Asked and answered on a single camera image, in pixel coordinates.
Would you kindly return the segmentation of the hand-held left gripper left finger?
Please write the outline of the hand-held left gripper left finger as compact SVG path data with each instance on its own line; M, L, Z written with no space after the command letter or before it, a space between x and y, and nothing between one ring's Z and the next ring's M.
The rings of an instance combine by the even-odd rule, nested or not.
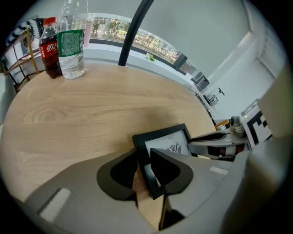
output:
M153 234L137 208L136 170L135 149L75 163L26 199L27 213L47 234Z

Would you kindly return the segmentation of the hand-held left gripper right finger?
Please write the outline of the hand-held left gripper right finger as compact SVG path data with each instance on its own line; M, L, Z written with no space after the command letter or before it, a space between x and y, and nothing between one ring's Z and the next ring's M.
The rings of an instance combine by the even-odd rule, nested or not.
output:
M150 150L151 169L163 189L159 230L166 229L198 209L217 189L232 163Z

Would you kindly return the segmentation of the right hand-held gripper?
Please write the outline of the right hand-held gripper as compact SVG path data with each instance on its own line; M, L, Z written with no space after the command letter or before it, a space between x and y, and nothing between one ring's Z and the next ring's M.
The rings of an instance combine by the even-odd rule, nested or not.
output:
M272 133L258 102L256 99L240 115L231 117L232 140L223 139L228 133L215 131L192 138L188 144L190 152L213 160L234 160L237 154L270 139Z

